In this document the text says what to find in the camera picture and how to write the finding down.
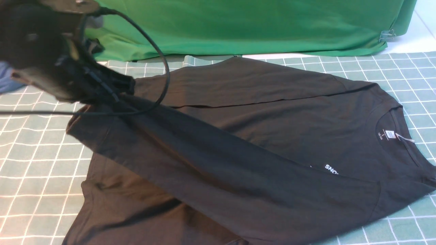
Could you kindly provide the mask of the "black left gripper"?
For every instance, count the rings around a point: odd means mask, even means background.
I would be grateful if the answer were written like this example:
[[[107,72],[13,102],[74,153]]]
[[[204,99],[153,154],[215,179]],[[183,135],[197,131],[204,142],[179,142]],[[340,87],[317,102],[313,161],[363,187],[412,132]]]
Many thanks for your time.
[[[100,5],[94,0],[2,0],[1,60],[12,78],[61,102],[115,104],[134,95],[136,81],[97,64],[87,46],[87,23]]]

